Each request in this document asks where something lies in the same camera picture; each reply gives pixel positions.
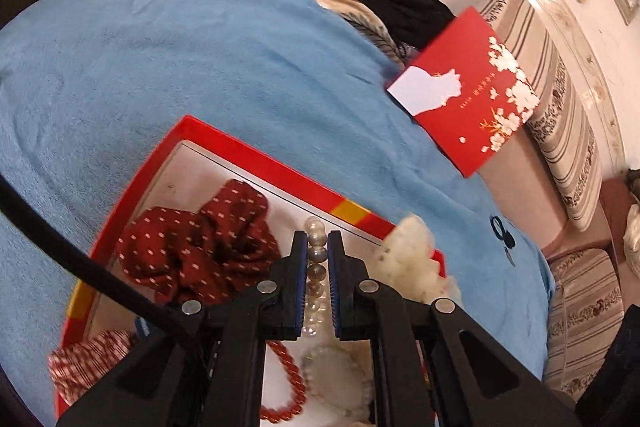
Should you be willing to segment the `white crumpled cloth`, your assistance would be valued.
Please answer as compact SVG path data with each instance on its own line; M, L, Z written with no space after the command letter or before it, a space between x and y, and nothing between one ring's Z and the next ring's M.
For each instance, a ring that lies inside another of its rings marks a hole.
M628 265L632 271L639 273L640 213L638 204L634 204L629 208L623 244Z

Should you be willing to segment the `striped floral long pillow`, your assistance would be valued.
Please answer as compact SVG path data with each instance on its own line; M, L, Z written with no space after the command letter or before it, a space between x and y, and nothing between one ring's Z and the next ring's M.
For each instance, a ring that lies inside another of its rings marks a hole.
M544 156L568 219L585 231L598 207L601 161L560 52L528 0L480 0L476 8L518 61L540 100L526 127Z

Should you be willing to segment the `beige patterned scarf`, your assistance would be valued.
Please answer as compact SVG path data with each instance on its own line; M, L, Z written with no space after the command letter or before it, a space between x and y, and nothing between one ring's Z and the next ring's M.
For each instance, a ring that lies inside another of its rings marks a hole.
M382 20L358 0L314 0L355 28L390 60L405 68L409 62L408 49L397 44Z

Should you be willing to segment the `cream sheer dotted scrunchie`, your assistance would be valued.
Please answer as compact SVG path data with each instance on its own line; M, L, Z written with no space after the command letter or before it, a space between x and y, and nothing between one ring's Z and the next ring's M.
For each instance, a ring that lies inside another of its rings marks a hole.
M434 235L411 213L385 237L366 265L372 279L393 287L406 299L430 305L438 298L449 298L463 306L456 279L439 274L434 252Z

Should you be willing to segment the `red white checkered scrunchie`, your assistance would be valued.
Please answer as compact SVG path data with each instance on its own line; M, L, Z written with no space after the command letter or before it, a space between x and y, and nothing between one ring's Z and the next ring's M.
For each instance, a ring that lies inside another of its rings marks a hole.
M138 340L133 332L110 329L91 339L55 349L48 356L54 390L67 405L74 404L114 369Z

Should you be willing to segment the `light blue towel blanket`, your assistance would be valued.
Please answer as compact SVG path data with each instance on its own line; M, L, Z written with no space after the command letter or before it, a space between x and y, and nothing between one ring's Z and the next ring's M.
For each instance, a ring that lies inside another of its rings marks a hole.
M396 65L314 0L40 0L1 33L1 171L81 248L183 116L379 216L420 216L465 310L535 375L552 277L385 92Z

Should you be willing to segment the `striped floral side cushion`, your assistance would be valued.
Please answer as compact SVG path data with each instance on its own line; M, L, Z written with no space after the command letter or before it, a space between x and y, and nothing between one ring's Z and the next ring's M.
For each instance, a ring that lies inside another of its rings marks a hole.
M620 329L624 304L610 256L578 251L551 263L555 291L544 382L578 400L596 377Z

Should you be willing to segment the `dark red polka-dot scrunchie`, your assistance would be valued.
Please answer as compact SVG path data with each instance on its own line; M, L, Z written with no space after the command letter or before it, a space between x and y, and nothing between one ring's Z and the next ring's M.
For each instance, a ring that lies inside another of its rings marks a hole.
M281 258L267 212L262 193L232 179L198 211L146 210L120 234L115 253L127 280L151 289L160 305L221 305Z

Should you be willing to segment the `red floral box lid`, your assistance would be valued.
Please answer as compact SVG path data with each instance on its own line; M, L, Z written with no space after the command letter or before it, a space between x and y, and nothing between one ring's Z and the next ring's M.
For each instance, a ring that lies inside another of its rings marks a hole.
M539 104L525 72L476 9L457 16L387 87L469 178Z

